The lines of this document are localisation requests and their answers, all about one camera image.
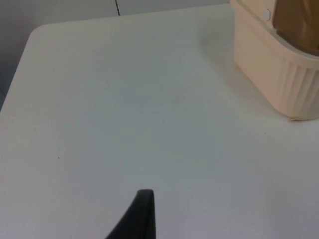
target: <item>wall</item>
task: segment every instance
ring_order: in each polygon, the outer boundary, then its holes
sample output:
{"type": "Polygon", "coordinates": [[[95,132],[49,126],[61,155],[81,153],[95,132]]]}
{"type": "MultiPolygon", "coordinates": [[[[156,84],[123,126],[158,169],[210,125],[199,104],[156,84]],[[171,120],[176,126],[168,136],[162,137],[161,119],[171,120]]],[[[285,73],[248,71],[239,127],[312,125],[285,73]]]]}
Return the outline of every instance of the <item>wall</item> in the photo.
{"type": "MultiPolygon", "coordinates": [[[[229,2],[229,0],[117,1],[121,15],[229,2]]],[[[28,36],[33,29],[48,23],[117,15],[115,0],[0,0],[0,95],[6,95],[28,36]]]]}
{"type": "Polygon", "coordinates": [[[117,0],[121,15],[227,3],[229,0],[117,0]]]}

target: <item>brown lid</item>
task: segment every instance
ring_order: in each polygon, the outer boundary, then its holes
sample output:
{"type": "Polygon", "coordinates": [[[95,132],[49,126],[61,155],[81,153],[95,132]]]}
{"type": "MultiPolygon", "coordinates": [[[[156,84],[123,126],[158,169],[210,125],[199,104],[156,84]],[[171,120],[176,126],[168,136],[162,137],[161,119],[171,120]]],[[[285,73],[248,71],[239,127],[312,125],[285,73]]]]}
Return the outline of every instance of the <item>brown lid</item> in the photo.
{"type": "Polygon", "coordinates": [[[290,44],[319,56],[319,0],[277,0],[273,24],[290,44]]]}

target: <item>black object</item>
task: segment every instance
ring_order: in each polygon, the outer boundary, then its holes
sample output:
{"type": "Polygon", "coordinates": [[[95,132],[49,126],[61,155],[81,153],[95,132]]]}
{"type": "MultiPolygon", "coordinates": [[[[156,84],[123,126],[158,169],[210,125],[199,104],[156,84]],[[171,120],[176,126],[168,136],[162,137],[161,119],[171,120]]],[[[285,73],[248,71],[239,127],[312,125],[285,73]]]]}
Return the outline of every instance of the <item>black object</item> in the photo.
{"type": "Polygon", "coordinates": [[[106,239],[155,239],[155,201],[151,189],[139,190],[106,239]]]}

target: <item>table surface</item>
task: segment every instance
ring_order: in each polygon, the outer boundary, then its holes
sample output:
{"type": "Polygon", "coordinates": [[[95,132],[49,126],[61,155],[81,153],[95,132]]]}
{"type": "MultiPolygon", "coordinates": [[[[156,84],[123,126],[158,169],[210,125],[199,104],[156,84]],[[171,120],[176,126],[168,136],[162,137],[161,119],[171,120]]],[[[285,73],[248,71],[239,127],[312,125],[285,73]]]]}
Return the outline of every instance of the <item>table surface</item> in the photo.
{"type": "Polygon", "coordinates": [[[0,113],[0,238],[103,239],[138,189],[159,239],[314,239],[319,121],[233,61],[230,5],[45,25],[0,113]]]}

